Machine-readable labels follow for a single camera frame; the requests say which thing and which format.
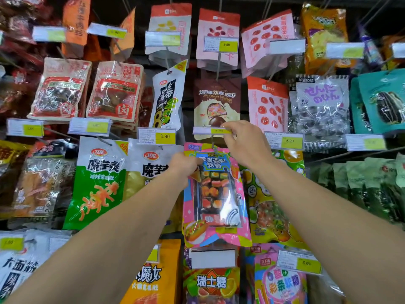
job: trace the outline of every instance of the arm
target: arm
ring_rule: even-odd
[[[73,236],[7,304],[119,303],[201,163],[175,154],[167,171]]]
[[[402,303],[405,235],[273,158],[261,130],[228,122],[225,142],[274,196],[333,280],[354,303]]]

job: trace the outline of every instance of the yellow snack bag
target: yellow snack bag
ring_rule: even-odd
[[[303,31],[308,42],[305,52],[305,72],[324,74],[336,60],[325,58],[328,42],[348,42],[345,9],[320,9],[304,3],[301,11]],[[354,65],[351,60],[338,60],[337,67]]]
[[[159,240],[120,304],[179,303],[180,246],[179,239]]]

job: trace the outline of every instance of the yellow-orange snack bag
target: yellow-orange snack bag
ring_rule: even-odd
[[[175,304],[181,296],[181,240],[158,240],[120,304]]]
[[[63,7],[63,25],[67,28],[63,54],[69,58],[83,57],[89,27],[90,0],[69,0]]]
[[[405,42],[405,38],[404,38],[404,36],[388,35],[388,36],[382,37],[382,42],[383,42],[382,50],[383,50],[385,59],[387,60],[392,57],[391,45],[394,42]],[[388,61],[387,69],[388,70],[394,69],[397,64],[400,64],[400,65],[405,64],[405,59],[394,59],[394,60]]]
[[[325,58],[328,42],[348,42],[345,9],[320,9],[304,3],[301,11],[303,31],[307,40],[305,72],[322,75],[336,60]],[[337,67],[351,67],[351,60],[339,60]]]

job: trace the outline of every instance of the pink snack bag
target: pink snack bag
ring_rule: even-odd
[[[197,36],[197,60],[218,60],[217,52],[204,52],[204,36],[223,36],[239,38],[240,15],[215,10],[200,9]],[[237,53],[222,53],[221,62],[230,66],[238,66]],[[205,67],[206,62],[198,62],[199,68]]]
[[[247,90],[250,122],[263,132],[287,132],[287,86],[249,76]]]
[[[290,9],[280,12],[266,20],[256,22],[242,31],[243,50],[245,51],[246,68],[255,66],[266,57],[268,43],[266,40],[295,38],[294,23]],[[268,66],[274,56],[267,56],[266,62],[260,66]]]
[[[306,304],[306,274],[281,269],[277,264],[282,245],[259,244],[261,255],[255,256],[255,298],[257,304]]]

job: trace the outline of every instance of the seaweed snack bag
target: seaweed snack bag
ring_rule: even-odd
[[[179,130],[181,127],[179,108],[183,99],[185,69],[188,60],[158,73],[153,77],[155,100],[150,128],[171,128]]]
[[[295,38],[292,12],[288,9],[266,20],[256,22],[242,30],[241,36],[246,69],[252,71],[268,69],[275,57],[267,54],[268,40]]]
[[[403,221],[401,194],[395,185],[395,159],[366,158],[364,164],[369,211],[391,223]]]
[[[238,304],[240,267],[192,269],[190,248],[184,249],[185,304]]]
[[[86,117],[134,122],[138,117],[143,66],[100,62]]]
[[[387,60],[387,69],[395,69],[396,66],[400,65],[403,67],[405,60],[403,59],[394,59],[391,45],[394,42],[405,42],[405,38],[402,35],[388,35],[382,37],[382,51],[384,53],[385,59]]]
[[[288,89],[281,83],[247,77],[249,119],[263,132],[287,132]]]
[[[68,120],[83,116],[91,67],[89,61],[46,57],[27,118]]]
[[[188,53],[190,41],[192,5],[190,3],[171,3],[153,5],[151,19],[149,21],[149,31],[177,31],[180,32],[180,47],[145,47],[145,54],[149,59],[162,59],[165,67],[165,58],[178,59]]]
[[[120,304],[176,304],[180,302],[181,240],[158,240],[148,260]]]
[[[239,38],[239,25],[239,14],[200,8],[196,52],[198,68],[217,71],[218,52],[204,52],[204,37],[222,36]],[[221,53],[220,71],[236,69],[237,66],[237,53]]]
[[[31,145],[0,141],[0,220],[12,214],[14,188]]]
[[[370,124],[370,119],[364,105],[358,78],[353,78],[350,84],[350,108],[353,116],[354,132],[356,134],[370,134],[373,133],[373,128]]]
[[[126,201],[138,193],[156,176],[168,169],[172,156],[182,150],[183,146],[180,145],[145,145],[138,144],[138,140],[130,138],[123,200]],[[181,231],[182,206],[183,195],[180,194],[162,233]]]
[[[394,134],[405,128],[405,69],[371,72],[358,77],[373,133]]]
[[[335,178],[335,193],[344,199],[349,199],[349,182],[347,180],[346,163],[333,163]]]
[[[73,197],[63,229],[81,230],[122,202],[128,142],[80,137]]]
[[[255,256],[255,298],[258,304],[307,303],[306,274],[276,266],[282,248],[277,243],[262,244],[262,254]]]
[[[61,139],[31,148],[14,193],[11,216],[17,223],[51,222],[64,180],[74,169],[74,160],[65,158],[70,145]]]
[[[67,30],[67,43],[62,43],[65,57],[83,57],[89,18],[90,0],[69,0],[63,7],[63,25]]]
[[[196,79],[194,81],[194,126],[220,127],[224,122],[240,120],[240,78]],[[196,140],[209,135],[194,135]]]
[[[345,9],[320,9],[304,3],[301,21],[307,40],[305,52],[305,72],[309,75],[323,75],[333,65],[334,60],[325,58],[328,42],[348,42]],[[347,68],[354,65],[351,60],[343,59],[337,67]]]
[[[368,209],[364,161],[347,161],[346,171],[350,188],[349,201],[363,209]]]
[[[335,181],[333,179],[333,168],[331,164],[322,162],[319,168],[318,184],[327,188],[328,190],[335,191]]]
[[[296,133],[305,134],[305,149],[344,147],[350,133],[349,76],[297,75]]]
[[[187,247],[209,245],[217,239],[251,246],[242,179],[227,148],[185,143],[184,154],[204,163],[188,178],[184,191],[182,232]]]
[[[305,176],[302,151],[273,151],[273,157],[281,160],[297,173]],[[278,241],[283,245],[308,249],[308,246],[288,221],[281,207],[268,189],[249,169],[241,166],[243,182],[249,202],[250,231],[253,243]]]

